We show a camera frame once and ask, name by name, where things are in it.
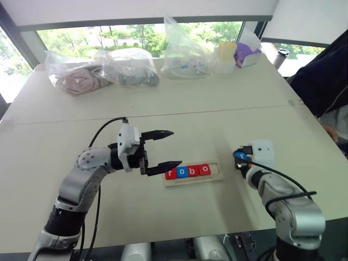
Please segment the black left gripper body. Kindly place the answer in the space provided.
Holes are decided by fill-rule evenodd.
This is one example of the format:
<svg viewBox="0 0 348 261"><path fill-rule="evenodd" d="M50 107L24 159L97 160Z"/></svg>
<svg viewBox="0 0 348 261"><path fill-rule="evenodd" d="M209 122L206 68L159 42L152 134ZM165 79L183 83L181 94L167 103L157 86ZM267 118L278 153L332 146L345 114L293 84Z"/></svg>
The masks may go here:
<svg viewBox="0 0 348 261"><path fill-rule="evenodd" d="M142 175L148 175L148 157L145 150L145 141L140 137L139 145L133 145L128 156L128 165L131 169L139 169Z"/></svg>

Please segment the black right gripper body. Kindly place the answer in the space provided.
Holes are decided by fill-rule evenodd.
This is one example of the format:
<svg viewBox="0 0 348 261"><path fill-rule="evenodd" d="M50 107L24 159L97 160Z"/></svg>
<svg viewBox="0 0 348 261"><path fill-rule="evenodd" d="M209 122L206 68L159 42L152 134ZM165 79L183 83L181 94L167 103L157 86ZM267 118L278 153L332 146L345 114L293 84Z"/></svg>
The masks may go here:
<svg viewBox="0 0 348 261"><path fill-rule="evenodd" d="M240 171L243 177L246 177L247 172L251 168L251 164L236 159L234 163L234 167L236 170Z"/></svg>

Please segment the person's bare hand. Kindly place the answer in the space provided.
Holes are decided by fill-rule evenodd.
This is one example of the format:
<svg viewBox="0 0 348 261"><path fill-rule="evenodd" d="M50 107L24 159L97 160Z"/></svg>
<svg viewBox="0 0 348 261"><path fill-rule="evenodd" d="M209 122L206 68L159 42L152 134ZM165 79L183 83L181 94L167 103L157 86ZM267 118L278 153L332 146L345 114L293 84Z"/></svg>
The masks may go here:
<svg viewBox="0 0 348 261"><path fill-rule="evenodd" d="M324 128L324 130L327 132L327 134L331 137L331 139L334 141L334 142L338 142L338 134L337 132L335 131L334 128L332 128L331 126L329 125L326 125L324 123L321 124L322 127Z"/></svg>

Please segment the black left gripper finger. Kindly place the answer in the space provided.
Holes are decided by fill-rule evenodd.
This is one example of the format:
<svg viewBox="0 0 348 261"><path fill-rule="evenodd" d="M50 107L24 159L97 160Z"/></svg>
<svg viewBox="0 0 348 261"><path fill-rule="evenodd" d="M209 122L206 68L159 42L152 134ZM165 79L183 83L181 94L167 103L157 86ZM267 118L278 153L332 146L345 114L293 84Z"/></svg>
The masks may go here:
<svg viewBox="0 0 348 261"><path fill-rule="evenodd" d="M174 132L169 130L152 130L141 133L140 141L141 143L145 143L147 140L160 140L171 135L174 135Z"/></svg>
<svg viewBox="0 0 348 261"><path fill-rule="evenodd" d="M157 166L154 167L145 167L144 174L147 176L155 176L159 175L165 172L168 172L177 166L179 166L182 163L182 161L166 161L163 163L159 163Z"/></svg>

